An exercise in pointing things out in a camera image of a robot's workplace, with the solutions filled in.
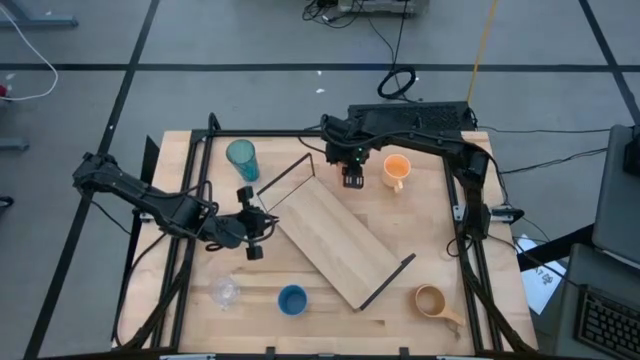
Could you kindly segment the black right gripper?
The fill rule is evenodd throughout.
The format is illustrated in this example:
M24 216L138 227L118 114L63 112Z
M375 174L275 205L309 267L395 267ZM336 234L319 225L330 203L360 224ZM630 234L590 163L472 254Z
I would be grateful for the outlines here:
M327 147L326 161L330 165L342 166L343 169L343 185L347 188L362 189L364 186L363 165L369 159L371 147L369 145L360 145L348 148L345 153L339 147Z

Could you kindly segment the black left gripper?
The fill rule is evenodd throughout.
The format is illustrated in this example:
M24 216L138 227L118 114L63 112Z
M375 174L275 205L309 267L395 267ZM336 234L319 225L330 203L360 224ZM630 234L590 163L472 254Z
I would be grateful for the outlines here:
M254 196L252 186L244 186L236 192L238 201L242 205L237 219L244 225L246 231L247 259L250 261L260 260L264 253L260 242L269 239L273 235L273 224L279 222L277 215L266 213L260 207L251 204L250 199Z

